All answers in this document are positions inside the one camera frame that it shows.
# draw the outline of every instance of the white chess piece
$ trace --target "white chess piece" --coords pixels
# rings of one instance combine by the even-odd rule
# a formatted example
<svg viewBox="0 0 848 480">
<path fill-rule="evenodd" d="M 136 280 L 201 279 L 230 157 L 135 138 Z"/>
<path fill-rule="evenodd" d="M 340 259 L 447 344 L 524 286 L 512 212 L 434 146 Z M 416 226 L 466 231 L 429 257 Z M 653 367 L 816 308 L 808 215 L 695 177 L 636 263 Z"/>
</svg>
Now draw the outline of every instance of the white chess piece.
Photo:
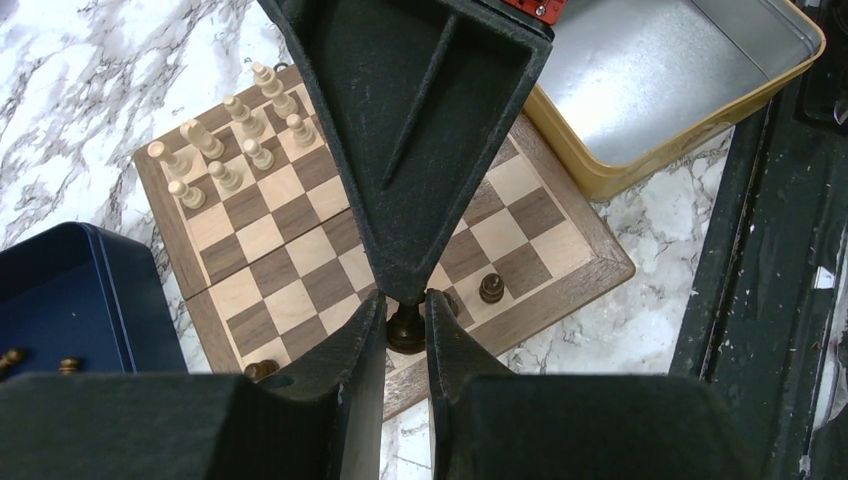
<svg viewBox="0 0 848 480">
<path fill-rule="evenodd" d="M 206 194 L 203 190 L 197 187 L 189 187 L 182 180 L 174 180 L 168 184 L 168 191 L 171 195 L 183 201 L 183 205 L 192 210 L 203 206 L 206 201 Z"/>
<path fill-rule="evenodd" d="M 308 147 L 315 141 L 315 130 L 309 128 L 300 115 L 295 113 L 286 117 L 286 125 L 294 134 L 294 142 L 298 147 Z"/>
<path fill-rule="evenodd" d="M 156 140 L 147 146 L 147 154 L 154 160 L 161 160 L 168 166 L 168 170 L 178 177 L 182 177 L 191 171 L 191 159 L 178 157 L 171 153 L 164 143 Z"/>
<path fill-rule="evenodd" d="M 265 131 L 265 124 L 253 116 L 240 98 L 233 95 L 224 97 L 224 109 L 229 112 L 233 120 L 241 124 L 244 134 L 248 137 L 258 138 Z"/>
<path fill-rule="evenodd" d="M 180 126 L 180 134 L 208 158 L 214 160 L 224 154 L 224 144 L 193 118 Z"/>
<path fill-rule="evenodd" d="M 244 141 L 244 153 L 253 161 L 253 165 L 259 170 L 268 170 L 274 166 L 274 154 L 267 148 L 262 148 L 259 142 L 252 138 Z"/>
<path fill-rule="evenodd" d="M 242 176 L 231 168 L 227 168 L 221 162 L 209 164 L 209 175 L 218 180 L 224 190 L 234 192 L 241 186 Z"/>
<path fill-rule="evenodd" d="M 277 78 L 274 69 L 259 62 L 253 62 L 253 82 L 262 90 L 262 95 L 271 99 L 274 111 L 280 118 L 286 118 L 297 112 L 297 103 L 283 89 L 283 82 Z"/>
</svg>

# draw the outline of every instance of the wooden chessboard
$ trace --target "wooden chessboard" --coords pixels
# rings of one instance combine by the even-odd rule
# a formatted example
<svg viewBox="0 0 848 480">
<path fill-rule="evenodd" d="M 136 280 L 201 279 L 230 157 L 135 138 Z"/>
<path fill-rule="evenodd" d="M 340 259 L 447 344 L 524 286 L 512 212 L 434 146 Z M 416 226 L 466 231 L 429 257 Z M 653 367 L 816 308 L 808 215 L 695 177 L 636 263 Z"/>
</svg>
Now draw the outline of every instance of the wooden chessboard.
<svg viewBox="0 0 848 480">
<path fill-rule="evenodd" d="M 274 359 L 281 366 L 338 329 L 374 288 L 347 197 L 319 119 L 295 67 L 279 72 L 299 114 L 319 136 L 298 147 L 258 87 L 237 96 L 266 129 L 275 156 L 266 171 L 242 153 L 246 138 L 222 105 L 199 115 L 225 145 L 218 158 L 243 175 L 235 192 L 206 172 L 210 160 L 178 129 L 159 137 L 192 158 L 182 177 L 206 201 L 184 208 L 172 175 L 147 155 L 133 158 L 203 348 L 215 372 Z M 496 304 L 480 300 L 488 273 L 503 278 Z M 629 278 L 630 260 L 539 134 L 513 126 L 430 279 L 460 304 L 459 322 L 500 354 Z M 389 316 L 396 303 L 390 300 Z M 386 418 L 427 394 L 424 354 L 386 358 Z"/>
</svg>

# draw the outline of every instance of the light square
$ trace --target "light square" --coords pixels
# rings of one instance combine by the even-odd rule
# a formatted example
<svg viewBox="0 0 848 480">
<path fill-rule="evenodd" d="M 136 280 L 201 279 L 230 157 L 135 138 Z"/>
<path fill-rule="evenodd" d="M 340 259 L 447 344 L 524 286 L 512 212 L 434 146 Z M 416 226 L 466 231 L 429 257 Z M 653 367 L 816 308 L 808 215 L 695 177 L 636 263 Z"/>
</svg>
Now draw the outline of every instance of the light square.
<svg viewBox="0 0 848 480">
<path fill-rule="evenodd" d="M 268 208 L 274 211 L 303 195 L 303 185 L 289 164 L 260 180 L 259 191 Z"/>
<path fill-rule="evenodd" d="M 453 233 L 451 234 L 451 236 L 456 235 L 457 233 L 459 233 L 459 232 L 461 232 L 461 231 L 465 230 L 466 228 L 468 228 L 468 224 L 467 224 L 467 223 L 465 223 L 465 219 L 464 219 L 464 218 L 460 217 L 460 218 L 459 218 L 459 223 L 457 223 L 457 224 L 456 224 L 456 228 L 455 228 L 455 229 L 453 229 Z"/>
<path fill-rule="evenodd" d="M 322 222 L 350 206 L 338 175 L 306 192 L 306 196 Z"/>
<path fill-rule="evenodd" d="M 269 214 L 236 232 L 248 262 L 259 259 L 283 244 L 277 223 Z"/>
<path fill-rule="evenodd" d="M 498 165 L 486 174 L 486 178 L 504 205 L 509 205 L 542 186 L 527 160 L 521 156 Z"/>
<path fill-rule="evenodd" d="M 262 122 L 262 125 L 265 125 L 265 130 L 262 132 L 262 135 L 254 138 L 249 137 L 244 133 L 244 128 L 242 128 L 240 123 L 236 121 L 230 123 L 230 127 L 233 129 L 233 135 L 236 137 L 236 141 L 238 141 L 239 149 L 241 151 L 244 151 L 244 141 L 248 138 L 253 138 L 257 142 L 262 143 L 269 138 L 273 138 L 276 134 L 274 128 L 271 126 L 271 122 L 268 121 L 268 114 L 265 113 L 265 109 L 263 107 L 254 108 L 251 110 L 251 113 L 253 113 L 253 116 L 256 117 L 257 120 Z"/>
<path fill-rule="evenodd" d="M 248 268 L 243 268 L 213 285 L 209 288 L 209 294 L 221 320 L 224 321 L 262 300 L 259 287 L 256 286 Z"/>
<path fill-rule="evenodd" d="M 218 194 L 221 195 L 222 201 L 232 197 L 233 195 L 241 192 L 245 188 L 256 183 L 256 179 L 253 178 L 253 172 L 247 165 L 247 159 L 244 157 L 244 155 L 237 155 L 236 158 L 230 160 L 224 165 L 233 172 L 241 175 L 241 185 L 239 185 L 239 188 L 235 191 L 225 190 L 223 187 L 221 187 L 221 184 L 218 183 L 218 180 L 213 179 L 213 181 L 215 182 L 215 188 L 218 189 Z"/>
<path fill-rule="evenodd" d="M 321 319 L 321 323 L 324 324 L 324 329 L 327 330 L 327 334 L 332 335 L 333 332 L 335 332 L 336 330 L 341 328 L 342 325 L 347 323 L 347 321 L 353 315 L 353 312 L 355 312 L 356 309 L 359 308 L 359 305 L 359 296 L 353 294 L 345 298 L 341 302 L 319 313 L 318 317 Z"/>
<path fill-rule="evenodd" d="M 244 369 L 244 367 L 251 363 L 259 363 L 262 360 L 274 360 L 280 368 L 291 363 L 289 353 L 286 351 L 286 346 L 283 344 L 282 338 L 277 336 L 277 338 L 245 355 L 241 359 L 241 368 Z"/>
<path fill-rule="evenodd" d="M 286 92 L 297 92 L 297 96 L 300 97 L 300 101 L 303 102 L 303 108 L 306 109 L 306 113 L 310 116 L 315 115 L 315 107 L 312 105 L 312 99 L 309 98 L 309 94 L 306 93 L 306 86 L 303 82 L 298 83 L 294 88 L 286 90 Z"/>
<path fill-rule="evenodd" d="M 191 183 L 203 175 L 206 175 L 206 161 L 203 159 L 203 155 L 200 154 L 200 150 L 197 149 L 194 145 L 187 145 L 176 152 L 174 152 L 179 158 L 188 158 L 191 162 L 191 170 L 188 171 L 183 176 L 174 175 L 171 173 L 171 170 L 168 169 L 168 166 L 165 165 L 165 162 L 159 162 L 162 165 L 162 170 L 165 171 L 165 178 L 168 182 L 171 180 L 180 179 L 185 183 Z"/>
<path fill-rule="evenodd" d="M 530 244 L 554 278 L 568 275 L 594 257 L 592 247 L 569 220 L 534 238 Z"/>
<path fill-rule="evenodd" d="M 315 270 L 336 256 L 327 234 L 321 228 L 304 233 L 285 246 L 300 276 Z"/>
<path fill-rule="evenodd" d="M 482 323 L 491 320 L 495 315 L 505 312 L 515 304 L 509 285 L 504 285 L 504 296 L 497 303 L 486 303 L 480 299 L 480 282 L 483 277 L 490 273 L 496 273 L 495 267 L 486 265 L 480 270 L 472 273 L 456 283 L 456 293 L 468 310 L 474 323 Z"/>
<path fill-rule="evenodd" d="M 283 150 L 285 150 L 286 155 L 292 162 L 298 161 L 302 156 L 315 150 L 321 145 L 324 145 L 324 139 L 321 138 L 321 135 L 318 134 L 318 130 L 315 129 L 315 122 L 313 122 L 311 118 L 304 118 L 303 123 L 305 123 L 308 128 L 315 131 L 315 140 L 306 147 L 300 147 L 297 145 L 297 142 L 294 141 L 294 132 L 292 132 L 290 128 L 283 130 L 279 135 L 277 135 L 280 139 L 280 143 L 283 145 Z"/>
<path fill-rule="evenodd" d="M 495 261 L 527 243 L 527 237 L 508 210 L 501 210 L 474 225 L 471 233 L 489 261 Z"/>
<path fill-rule="evenodd" d="M 318 313 L 306 293 L 302 280 L 296 280 L 269 295 L 265 299 L 265 305 L 280 335 Z"/>
<path fill-rule="evenodd" d="M 357 292 L 374 283 L 374 273 L 371 271 L 371 265 L 368 264 L 368 257 L 365 255 L 365 247 L 362 245 L 357 245 L 353 250 L 341 255 L 339 262 L 347 278 L 350 279 L 350 284 Z"/>
<path fill-rule="evenodd" d="M 188 220 L 191 236 L 198 250 L 205 250 L 233 234 L 233 224 L 224 204 L 219 203 Z"/>
<path fill-rule="evenodd" d="M 433 269 L 433 274 L 430 275 L 430 281 L 427 282 L 427 288 L 435 288 L 436 290 L 445 291 L 451 287 L 453 283 L 451 283 L 450 278 L 448 278 L 448 274 L 445 273 L 445 268 L 442 267 L 441 263 L 436 264 L 436 268 Z"/>
</svg>

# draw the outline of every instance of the marble surface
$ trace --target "marble surface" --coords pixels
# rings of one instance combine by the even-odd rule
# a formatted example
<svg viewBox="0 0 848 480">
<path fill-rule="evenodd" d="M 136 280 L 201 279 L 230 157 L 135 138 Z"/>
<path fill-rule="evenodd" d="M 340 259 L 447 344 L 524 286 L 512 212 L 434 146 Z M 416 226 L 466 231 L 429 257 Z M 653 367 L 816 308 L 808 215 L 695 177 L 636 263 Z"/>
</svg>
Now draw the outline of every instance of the marble surface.
<svg viewBox="0 0 848 480">
<path fill-rule="evenodd" d="M 0 3 L 0 248 L 63 221 L 154 253 L 189 369 L 209 371 L 130 160 L 151 139 L 290 61 L 246 0 Z M 501 356 L 521 373 L 664 372 L 730 133 L 597 205 L 635 278 Z M 430 478 L 426 403 L 383 427 L 382 479 Z"/>
</svg>

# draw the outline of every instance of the blue box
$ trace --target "blue box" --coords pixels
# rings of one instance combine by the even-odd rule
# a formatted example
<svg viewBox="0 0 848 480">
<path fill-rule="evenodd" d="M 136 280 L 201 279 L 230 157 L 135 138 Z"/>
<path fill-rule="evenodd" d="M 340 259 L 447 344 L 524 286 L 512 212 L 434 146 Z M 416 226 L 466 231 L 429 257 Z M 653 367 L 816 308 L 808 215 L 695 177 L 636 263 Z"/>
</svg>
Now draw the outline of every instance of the blue box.
<svg viewBox="0 0 848 480">
<path fill-rule="evenodd" d="M 26 348 L 10 375 L 185 372 L 153 255 L 85 223 L 63 223 L 0 252 L 0 354 Z"/>
</svg>

